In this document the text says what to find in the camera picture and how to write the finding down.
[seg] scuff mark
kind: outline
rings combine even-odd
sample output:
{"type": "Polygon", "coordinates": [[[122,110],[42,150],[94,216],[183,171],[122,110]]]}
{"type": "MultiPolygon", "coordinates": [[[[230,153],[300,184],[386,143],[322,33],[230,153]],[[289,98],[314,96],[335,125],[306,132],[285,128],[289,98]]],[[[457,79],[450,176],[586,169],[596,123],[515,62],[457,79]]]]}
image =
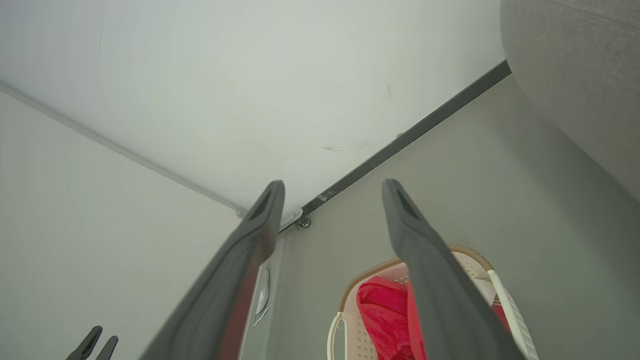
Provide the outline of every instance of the scuff mark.
{"type": "Polygon", "coordinates": [[[369,142],[359,142],[356,144],[356,150],[364,149],[369,146],[369,142]]]}
{"type": "Polygon", "coordinates": [[[100,42],[98,43],[98,57],[100,56],[101,50],[102,50],[102,31],[100,32],[100,42]]]}

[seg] basket handle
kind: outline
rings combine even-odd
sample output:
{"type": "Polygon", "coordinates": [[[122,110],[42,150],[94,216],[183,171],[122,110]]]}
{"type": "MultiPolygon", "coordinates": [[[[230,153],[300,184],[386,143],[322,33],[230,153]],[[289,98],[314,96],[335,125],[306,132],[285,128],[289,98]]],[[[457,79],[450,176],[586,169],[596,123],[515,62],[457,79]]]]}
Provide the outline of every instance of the basket handle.
{"type": "Polygon", "coordinates": [[[504,316],[507,318],[507,323],[509,324],[513,340],[516,345],[518,345],[520,351],[527,355],[529,359],[537,359],[538,355],[536,353],[536,348],[533,346],[533,342],[531,341],[529,330],[527,329],[526,324],[524,324],[524,321],[518,321],[517,314],[520,314],[520,310],[518,310],[518,307],[515,306],[515,304],[511,303],[511,296],[504,285],[502,285],[502,281],[500,280],[498,273],[493,269],[487,272],[489,273],[489,277],[491,278],[491,282],[495,288],[496,295],[498,295],[498,299],[500,299],[500,304],[502,305],[504,316]]]}
{"type": "Polygon", "coordinates": [[[349,359],[349,334],[347,330],[349,329],[349,325],[347,324],[347,319],[342,315],[343,313],[338,312],[333,318],[331,322],[331,327],[329,328],[329,336],[326,339],[326,358],[327,360],[333,360],[333,342],[335,341],[335,331],[338,329],[338,323],[342,320],[344,322],[344,360],[349,359]]]}

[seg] metal bracket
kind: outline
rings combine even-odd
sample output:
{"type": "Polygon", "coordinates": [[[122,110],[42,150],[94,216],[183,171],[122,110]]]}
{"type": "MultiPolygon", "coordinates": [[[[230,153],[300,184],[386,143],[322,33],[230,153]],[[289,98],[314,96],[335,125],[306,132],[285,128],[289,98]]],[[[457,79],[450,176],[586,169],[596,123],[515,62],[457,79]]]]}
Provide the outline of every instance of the metal bracket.
{"type": "Polygon", "coordinates": [[[294,224],[296,224],[296,228],[300,230],[300,227],[304,227],[305,229],[311,226],[311,220],[308,217],[302,216],[297,219],[294,224]]]}
{"type": "Polygon", "coordinates": [[[302,215],[302,209],[296,209],[293,213],[290,213],[288,216],[283,216],[282,221],[280,222],[280,231],[283,231],[289,225],[295,223],[302,215]]]}

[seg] gray plastic arm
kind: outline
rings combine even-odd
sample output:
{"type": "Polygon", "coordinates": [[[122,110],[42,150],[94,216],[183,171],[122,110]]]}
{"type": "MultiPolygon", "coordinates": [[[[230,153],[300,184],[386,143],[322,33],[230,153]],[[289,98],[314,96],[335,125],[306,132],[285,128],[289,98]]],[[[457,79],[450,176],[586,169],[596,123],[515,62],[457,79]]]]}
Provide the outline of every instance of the gray plastic arm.
{"type": "Polygon", "coordinates": [[[409,269],[429,360],[524,360],[402,185],[385,180],[382,199],[391,245],[409,269]]]}
{"type": "Polygon", "coordinates": [[[258,267],[273,253],[284,184],[273,181],[228,237],[142,360],[236,360],[258,267]]]}

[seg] white ceiling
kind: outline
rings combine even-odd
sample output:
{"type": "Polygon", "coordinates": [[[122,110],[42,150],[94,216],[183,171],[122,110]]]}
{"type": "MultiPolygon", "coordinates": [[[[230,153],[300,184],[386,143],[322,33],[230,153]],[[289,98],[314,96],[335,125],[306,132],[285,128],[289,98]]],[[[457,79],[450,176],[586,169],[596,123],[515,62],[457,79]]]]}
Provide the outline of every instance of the white ceiling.
{"type": "Polygon", "coordinates": [[[0,80],[246,208],[299,208],[504,59],[499,0],[1,0],[0,80]]]}

